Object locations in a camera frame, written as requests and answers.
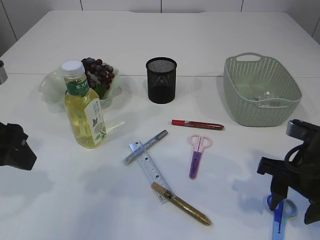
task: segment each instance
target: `white bottle cap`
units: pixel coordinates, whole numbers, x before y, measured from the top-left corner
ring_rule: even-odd
[[[62,66],[63,75],[68,79],[80,78],[85,74],[85,68],[79,60],[65,61]]]

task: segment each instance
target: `bottle cap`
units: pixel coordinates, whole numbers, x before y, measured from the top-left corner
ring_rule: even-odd
[[[172,120],[171,121],[172,125],[177,125],[177,126],[184,126],[185,125],[185,121],[182,120]]]
[[[65,61],[62,66],[63,75],[68,79],[80,78],[85,74],[85,68],[79,60]]]

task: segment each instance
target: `mesh pencil cup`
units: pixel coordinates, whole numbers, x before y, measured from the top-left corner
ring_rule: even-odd
[[[156,104],[167,104],[176,95],[177,63],[167,57],[156,57],[146,63],[148,97]]]

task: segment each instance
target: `yellow liquid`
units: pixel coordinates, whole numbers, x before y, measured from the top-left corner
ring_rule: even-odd
[[[74,79],[65,79],[66,81],[74,81]],[[90,123],[85,114],[86,106],[95,99],[99,99],[98,94],[91,88],[84,95],[74,96],[67,93],[64,97],[64,107],[68,114],[73,134],[76,141],[83,147],[94,149],[106,140],[106,136],[95,144],[94,137],[91,133]]]

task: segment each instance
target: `pen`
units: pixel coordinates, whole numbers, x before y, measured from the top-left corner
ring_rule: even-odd
[[[210,129],[210,130],[224,130],[225,127],[217,123],[199,122],[199,121],[183,121],[183,120],[172,120],[172,125],[184,126],[197,129]]]
[[[161,139],[163,139],[168,134],[167,130],[163,130],[158,135],[151,138],[149,141],[147,141],[143,146],[146,150],[151,148],[153,145],[155,145],[157,142],[159,142]],[[133,153],[131,153],[129,156],[127,156],[124,160],[122,160],[123,164],[128,166],[130,163],[132,163],[137,157],[139,157],[141,154],[144,153],[144,150],[142,147],[139,147],[137,150],[135,150]]]
[[[173,195],[173,193],[171,191],[165,189],[164,187],[162,187],[161,185],[159,185],[156,182],[153,182],[151,187],[157,193],[164,196],[171,203],[176,205],[178,208],[180,208],[185,213],[189,214],[194,219],[198,220],[200,223],[202,223],[206,226],[212,225],[212,222],[210,221],[210,219],[206,215],[204,215],[202,212],[198,211],[193,206],[191,206],[188,203],[186,203],[185,201],[183,201],[181,198]]]

